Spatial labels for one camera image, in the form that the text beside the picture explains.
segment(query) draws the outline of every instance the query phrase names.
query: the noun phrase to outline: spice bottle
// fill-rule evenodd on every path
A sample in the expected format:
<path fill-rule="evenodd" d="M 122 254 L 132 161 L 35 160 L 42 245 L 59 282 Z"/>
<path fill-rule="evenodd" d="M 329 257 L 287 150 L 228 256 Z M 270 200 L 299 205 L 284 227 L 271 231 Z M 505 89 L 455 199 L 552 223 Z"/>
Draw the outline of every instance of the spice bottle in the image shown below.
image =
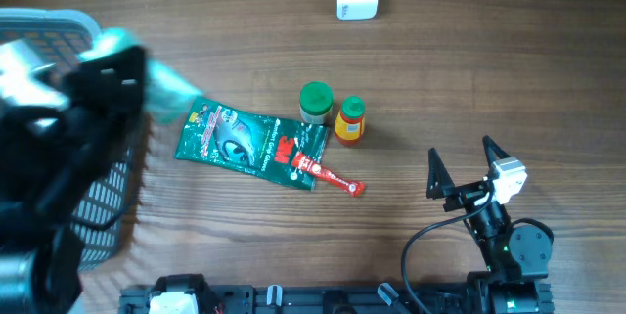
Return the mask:
<path fill-rule="evenodd" d="M 331 121 L 333 90 L 322 82 L 310 82 L 300 91 L 300 114 L 306 123 L 326 124 Z"/>
<path fill-rule="evenodd" d="M 365 102 L 357 96 L 345 99 L 335 121 L 336 138 L 344 146 L 361 141 L 365 131 Z"/>

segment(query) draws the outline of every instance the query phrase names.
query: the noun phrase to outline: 3m logo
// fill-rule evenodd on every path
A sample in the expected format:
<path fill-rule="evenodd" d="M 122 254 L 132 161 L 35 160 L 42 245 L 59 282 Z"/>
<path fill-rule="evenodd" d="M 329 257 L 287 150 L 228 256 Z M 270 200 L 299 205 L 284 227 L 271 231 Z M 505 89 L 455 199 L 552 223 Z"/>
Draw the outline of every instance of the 3m logo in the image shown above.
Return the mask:
<path fill-rule="evenodd" d="M 286 136 L 281 137 L 281 140 L 278 143 L 278 149 L 276 150 L 276 157 L 274 157 L 274 161 L 289 164 L 291 151 L 293 150 L 294 144 L 295 141 L 293 138 L 287 138 Z"/>

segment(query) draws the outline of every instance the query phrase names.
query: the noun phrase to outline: green lid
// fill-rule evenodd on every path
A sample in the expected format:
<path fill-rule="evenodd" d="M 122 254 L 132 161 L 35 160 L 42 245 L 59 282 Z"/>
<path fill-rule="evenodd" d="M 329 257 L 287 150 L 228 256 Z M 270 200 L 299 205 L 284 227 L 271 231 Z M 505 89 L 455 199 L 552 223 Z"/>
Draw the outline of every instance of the green lid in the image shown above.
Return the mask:
<path fill-rule="evenodd" d="M 347 97 L 341 107 L 343 114 L 350 119 L 361 118 L 365 114 L 365 102 L 358 96 Z"/>
<path fill-rule="evenodd" d="M 300 106 L 311 115 L 322 115 L 333 106 L 333 90 L 322 82 L 310 82 L 300 91 Z"/>

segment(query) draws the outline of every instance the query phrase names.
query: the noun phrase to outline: bottle with green cap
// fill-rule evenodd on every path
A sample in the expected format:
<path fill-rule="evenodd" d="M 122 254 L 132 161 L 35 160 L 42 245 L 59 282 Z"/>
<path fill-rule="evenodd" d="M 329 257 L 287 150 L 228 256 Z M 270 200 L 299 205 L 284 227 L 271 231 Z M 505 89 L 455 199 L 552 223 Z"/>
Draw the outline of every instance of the bottle with green cap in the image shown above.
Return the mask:
<path fill-rule="evenodd" d="M 300 114 L 306 123 L 326 124 L 331 121 L 333 90 L 322 82 L 310 82 L 300 91 Z"/>
<path fill-rule="evenodd" d="M 336 138 L 345 146 L 361 141 L 365 132 L 365 102 L 358 96 L 345 99 L 335 121 Z"/>

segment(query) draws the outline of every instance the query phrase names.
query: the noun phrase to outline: wood grain surface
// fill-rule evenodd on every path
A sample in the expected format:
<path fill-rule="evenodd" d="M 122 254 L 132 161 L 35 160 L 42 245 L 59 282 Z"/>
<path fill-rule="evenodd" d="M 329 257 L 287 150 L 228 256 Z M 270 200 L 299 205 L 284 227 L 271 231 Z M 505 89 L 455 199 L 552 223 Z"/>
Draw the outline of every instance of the wood grain surface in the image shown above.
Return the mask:
<path fill-rule="evenodd" d="M 182 123 L 150 127 L 140 204 L 122 248 L 84 273 L 90 312 L 162 275 L 212 284 L 375 285 L 400 281 L 400 252 L 449 218 L 427 200 L 427 149 L 456 182 L 485 173 L 481 137 L 520 158 L 529 179 L 508 206 L 556 234 L 549 281 L 558 313 L 622 313 L 626 299 L 625 0 L 380 0 L 375 19 L 341 22 L 335 0 L 0 0 L 73 8 L 136 32 L 211 99 L 299 118 L 311 80 L 339 103 L 362 96 L 353 149 L 323 162 L 366 181 L 353 199 L 173 158 Z M 411 279 L 462 281 L 484 268 L 463 225 L 425 236 Z"/>

